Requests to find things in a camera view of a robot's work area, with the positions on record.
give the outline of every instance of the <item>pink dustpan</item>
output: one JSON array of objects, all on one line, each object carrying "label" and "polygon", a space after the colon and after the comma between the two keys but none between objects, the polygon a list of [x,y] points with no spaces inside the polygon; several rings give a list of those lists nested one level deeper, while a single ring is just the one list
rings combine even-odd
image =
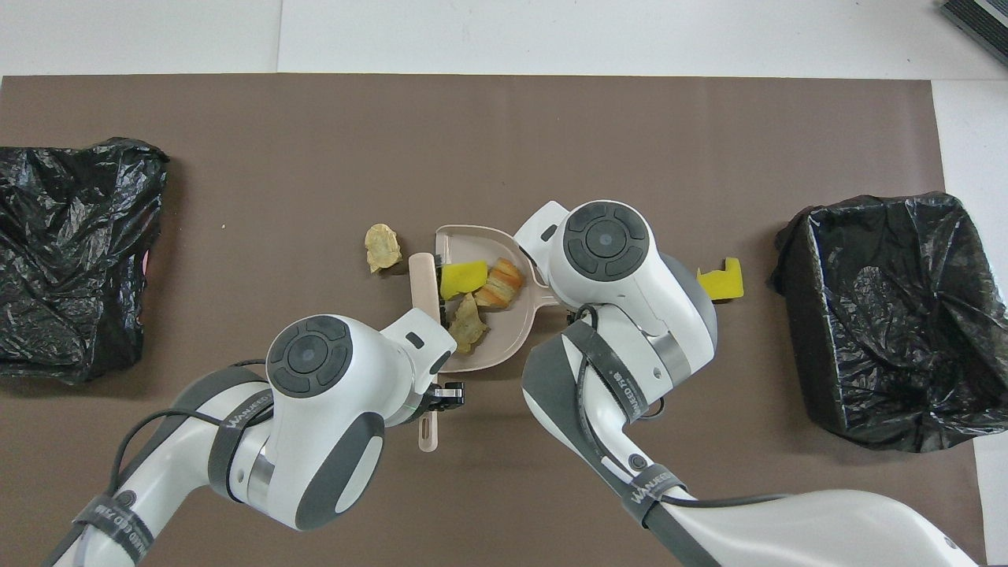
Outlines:
[{"label": "pink dustpan", "polygon": [[[456,353],[449,358],[442,372],[480,370],[507,360],[528,338],[535,312],[559,305],[549,288],[539,281],[532,262],[506,232],[486,226],[445,225],[434,233],[434,250],[443,264],[486,260],[488,266],[493,266],[497,258],[505,258],[525,276],[525,285],[507,309],[480,310],[480,317],[490,330],[469,354]],[[446,306],[450,321],[459,301],[455,299]]]}]

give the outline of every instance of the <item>circular button panel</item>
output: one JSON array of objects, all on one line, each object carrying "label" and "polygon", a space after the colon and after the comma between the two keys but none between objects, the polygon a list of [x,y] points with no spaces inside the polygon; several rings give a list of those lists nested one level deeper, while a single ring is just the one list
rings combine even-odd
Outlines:
[{"label": "circular button panel", "polygon": [[644,219],[625,205],[596,201],[575,211],[563,232],[563,251],[582,275],[615,281],[644,262],[650,244]]},{"label": "circular button panel", "polygon": [[340,381],[353,350],[346,323],[330,315],[308,317],[284,329],[273,341],[266,375],[291,398],[319,395]]}]

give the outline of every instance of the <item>white floor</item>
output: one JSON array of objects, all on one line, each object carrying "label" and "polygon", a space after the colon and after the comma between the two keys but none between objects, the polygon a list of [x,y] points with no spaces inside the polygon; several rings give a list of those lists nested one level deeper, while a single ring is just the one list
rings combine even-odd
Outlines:
[{"label": "white floor", "polygon": [[[932,0],[0,0],[3,75],[453,73],[934,81],[946,187],[1008,284],[1008,68]],[[975,442],[1008,563],[1008,436]]]}]

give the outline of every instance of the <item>black plastic bag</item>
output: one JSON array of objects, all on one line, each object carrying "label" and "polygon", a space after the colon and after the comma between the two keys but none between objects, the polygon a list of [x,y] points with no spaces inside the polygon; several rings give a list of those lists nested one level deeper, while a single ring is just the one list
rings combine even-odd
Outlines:
[{"label": "black plastic bag", "polygon": [[0,376],[78,383],[140,359],[167,161],[124,138],[0,147]]},{"label": "black plastic bag", "polygon": [[943,193],[799,213],[771,278],[805,409],[871,449],[946,449],[1008,427],[1008,318],[976,227]]}]

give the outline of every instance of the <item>black cable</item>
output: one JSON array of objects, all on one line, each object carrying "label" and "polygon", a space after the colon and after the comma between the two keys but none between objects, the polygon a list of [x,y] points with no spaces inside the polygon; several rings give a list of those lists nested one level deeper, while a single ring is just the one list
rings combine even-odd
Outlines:
[{"label": "black cable", "polygon": [[116,493],[116,490],[119,489],[119,475],[121,473],[120,468],[122,467],[123,456],[126,455],[126,447],[129,446],[129,442],[133,439],[134,436],[136,436],[137,433],[140,432],[141,429],[144,428],[144,426],[146,426],[147,424],[158,418],[165,418],[168,416],[185,416],[188,418],[196,418],[198,420],[207,422],[211,425],[215,426],[221,425],[221,420],[214,418],[212,416],[208,416],[207,414],[201,414],[200,412],[194,412],[193,410],[180,410],[177,408],[170,408],[168,410],[161,410],[160,412],[154,412],[153,414],[140,420],[139,423],[137,423],[135,426],[133,426],[131,430],[129,430],[129,433],[127,433],[126,437],[123,438],[122,443],[119,444],[119,449],[116,451],[116,458],[112,462],[112,474],[109,477],[109,486],[105,489],[106,494],[108,494],[111,497]]},{"label": "black cable", "polygon": [[[581,320],[581,318],[585,315],[585,313],[588,313],[589,315],[592,316],[592,323],[591,323],[592,329],[598,331],[599,330],[598,310],[596,310],[595,307],[592,305],[585,304],[580,308],[578,308],[578,311],[575,314],[575,318],[577,320]],[[600,461],[608,457],[613,464],[615,464],[620,468],[620,470],[622,470],[626,474],[633,476],[633,473],[627,470],[627,468],[623,466],[622,463],[620,463],[619,459],[616,458],[616,455],[613,455],[608,449],[605,449],[603,447],[602,440],[599,439],[598,435],[596,435],[595,429],[588,421],[588,412],[585,410],[585,382],[587,381],[585,378],[587,372],[588,372],[588,355],[582,353],[581,365],[578,368],[578,418],[579,421],[581,422],[581,428],[583,431],[588,432],[589,436],[587,437],[587,439],[589,443],[592,445],[592,448],[595,449],[595,456],[597,456]]]},{"label": "black cable", "polygon": [[709,500],[690,500],[688,498],[673,498],[671,496],[661,496],[661,501],[682,507],[731,507],[746,504],[758,504],[786,498],[791,494],[759,494],[756,496],[741,496],[738,498],[714,498]]},{"label": "black cable", "polygon": [[641,416],[641,417],[639,417],[637,419],[640,420],[640,421],[642,421],[642,422],[649,422],[651,420],[657,419],[664,412],[665,412],[665,396],[662,395],[661,398],[658,399],[658,410],[655,413],[653,413],[653,414],[647,414],[647,415]]},{"label": "black cable", "polygon": [[248,360],[241,360],[239,362],[235,362],[234,364],[232,364],[232,366],[250,366],[252,364],[265,364],[265,363],[266,363],[265,358],[249,358]]},{"label": "black cable", "polygon": [[271,419],[273,419],[273,409],[272,408],[270,408],[269,410],[266,410],[265,412],[259,414],[258,416],[256,416],[251,422],[249,422],[248,427],[257,426],[257,425],[261,424],[262,422],[264,422],[266,420],[271,420]]}]

